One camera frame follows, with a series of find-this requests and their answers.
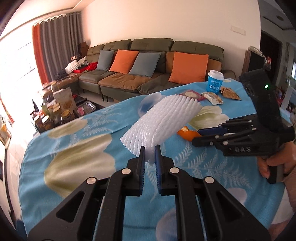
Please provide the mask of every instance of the throw pillow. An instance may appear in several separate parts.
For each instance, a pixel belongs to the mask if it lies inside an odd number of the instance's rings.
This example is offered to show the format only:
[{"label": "throw pillow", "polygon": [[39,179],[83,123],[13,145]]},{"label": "throw pillow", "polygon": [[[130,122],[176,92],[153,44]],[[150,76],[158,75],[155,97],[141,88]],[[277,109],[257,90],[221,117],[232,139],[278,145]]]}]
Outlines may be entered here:
[{"label": "throw pillow", "polygon": [[99,61],[98,61],[98,66],[96,69],[109,71],[110,64],[111,64],[112,57],[113,57],[113,53],[114,53],[114,50],[110,50],[110,51],[101,50],[100,56],[99,56]]},{"label": "throw pillow", "polygon": [[139,51],[118,50],[110,71],[128,74],[136,60]]},{"label": "throw pillow", "polygon": [[129,74],[152,77],[160,53],[139,53]]},{"label": "throw pillow", "polygon": [[208,59],[208,54],[175,52],[173,71],[169,81],[183,85],[205,81]]}]

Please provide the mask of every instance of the sofa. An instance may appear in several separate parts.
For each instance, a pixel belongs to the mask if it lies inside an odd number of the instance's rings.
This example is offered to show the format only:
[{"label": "sofa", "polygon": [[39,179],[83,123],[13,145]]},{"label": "sofa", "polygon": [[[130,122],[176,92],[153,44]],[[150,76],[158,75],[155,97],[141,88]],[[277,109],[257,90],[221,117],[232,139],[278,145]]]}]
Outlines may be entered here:
[{"label": "sofa", "polygon": [[87,60],[97,62],[101,50],[114,50],[113,59],[118,50],[138,50],[160,53],[155,72],[151,78],[112,71],[93,70],[79,77],[79,86],[98,94],[122,101],[138,95],[146,95],[181,86],[169,81],[173,69],[174,52],[190,54],[208,54],[207,74],[210,70],[224,73],[226,78],[236,79],[231,70],[221,70],[224,49],[218,46],[190,41],[173,41],[169,38],[130,39],[110,42],[89,48]]}]

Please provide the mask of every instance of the jar lid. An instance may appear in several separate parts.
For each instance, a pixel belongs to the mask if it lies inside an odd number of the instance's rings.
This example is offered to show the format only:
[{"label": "jar lid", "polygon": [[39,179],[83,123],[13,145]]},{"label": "jar lid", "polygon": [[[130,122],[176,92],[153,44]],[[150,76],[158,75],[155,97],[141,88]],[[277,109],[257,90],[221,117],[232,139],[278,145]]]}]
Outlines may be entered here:
[{"label": "jar lid", "polygon": [[70,110],[65,110],[65,111],[62,113],[62,118],[68,117],[69,115],[70,115]]},{"label": "jar lid", "polygon": [[40,119],[40,116],[36,115],[35,118],[34,118],[34,122],[37,121],[38,119]]},{"label": "jar lid", "polygon": [[43,117],[43,119],[42,119],[42,123],[45,123],[45,122],[47,122],[47,121],[48,121],[48,119],[49,119],[49,116],[48,116],[48,115],[44,116],[44,117]]},{"label": "jar lid", "polygon": [[57,108],[59,106],[59,103],[54,104],[54,108]]},{"label": "jar lid", "polygon": [[60,110],[60,108],[61,108],[60,106],[58,106],[58,107],[55,107],[55,108],[53,109],[53,111],[52,111],[52,112],[53,112],[53,113],[54,113],[54,112],[57,112],[57,111],[59,111],[59,110]]}]

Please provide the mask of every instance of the silver screw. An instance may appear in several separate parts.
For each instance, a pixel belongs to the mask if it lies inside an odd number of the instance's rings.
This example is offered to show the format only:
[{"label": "silver screw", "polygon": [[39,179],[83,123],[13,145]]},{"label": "silver screw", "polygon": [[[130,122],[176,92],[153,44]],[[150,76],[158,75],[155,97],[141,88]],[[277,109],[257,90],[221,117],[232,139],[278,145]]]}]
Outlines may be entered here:
[{"label": "silver screw", "polygon": [[180,170],[179,170],[179,168],[177,168],[177,167],[172,167],[171,169],[170,169],[170,172],[171,173],[178,173]]},{"label": "silver screw", "polygon": [[87,184],[94,184],[96,182],[96,179],[94,177],[90,177],[86,180]]},{"label": "silver screw", "polygon": [[215,180],[212,178],[212,177],[206,177],[205,178],[205,182],[206,183],[209,183],[209,184],[211,184],[211,183],[213,183]]},{"label": "silver screw", "polygon": [[121,170],[121,173],[124,174],[124,175],[127,175],[127,174],[131,173],[131,170],[129,168],[124,168],[124,169]]}]

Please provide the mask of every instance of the window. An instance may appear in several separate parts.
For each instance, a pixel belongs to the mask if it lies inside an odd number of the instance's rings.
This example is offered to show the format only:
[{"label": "window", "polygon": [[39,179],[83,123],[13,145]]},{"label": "window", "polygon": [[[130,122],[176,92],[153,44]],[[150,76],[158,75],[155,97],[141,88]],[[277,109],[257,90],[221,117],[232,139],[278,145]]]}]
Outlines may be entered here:
[{"label": "window", "polygon": [[296,80],[296,63],[293,63],[292,78]]}]

